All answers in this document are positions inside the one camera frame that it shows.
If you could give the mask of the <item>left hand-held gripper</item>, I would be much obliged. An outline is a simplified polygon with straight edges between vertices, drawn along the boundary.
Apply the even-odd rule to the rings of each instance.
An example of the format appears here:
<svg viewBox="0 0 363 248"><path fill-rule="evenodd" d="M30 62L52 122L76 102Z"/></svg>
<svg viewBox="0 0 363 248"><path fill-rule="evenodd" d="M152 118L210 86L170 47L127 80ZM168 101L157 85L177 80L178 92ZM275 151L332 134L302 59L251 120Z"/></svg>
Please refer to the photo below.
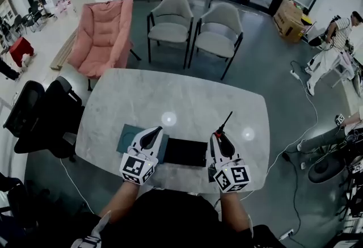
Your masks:
<svg viewBox="0 0 363 248"><path fill-rule="evenodd" d="M156 157L163 139L161 126L145 129L135 135L131 147L123 154L120 174L123 180L144 185L155 172L158 164Z"/></svg>

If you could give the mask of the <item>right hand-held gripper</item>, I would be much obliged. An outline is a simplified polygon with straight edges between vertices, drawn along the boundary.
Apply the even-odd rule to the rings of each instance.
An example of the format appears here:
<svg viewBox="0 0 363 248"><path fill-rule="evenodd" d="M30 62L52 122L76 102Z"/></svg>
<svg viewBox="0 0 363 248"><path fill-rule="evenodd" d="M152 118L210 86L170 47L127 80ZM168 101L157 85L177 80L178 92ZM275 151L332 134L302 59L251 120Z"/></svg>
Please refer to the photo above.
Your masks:
<svg viewBox="0 0 363 248"><path fill-rule="evenodd" d="M239 192L251 183L249 166L244 159L235 154L233 139L226 132L223 134L223 156L220 157L220 141L216 133L210 140L210 182L222 193Z"/></svg>

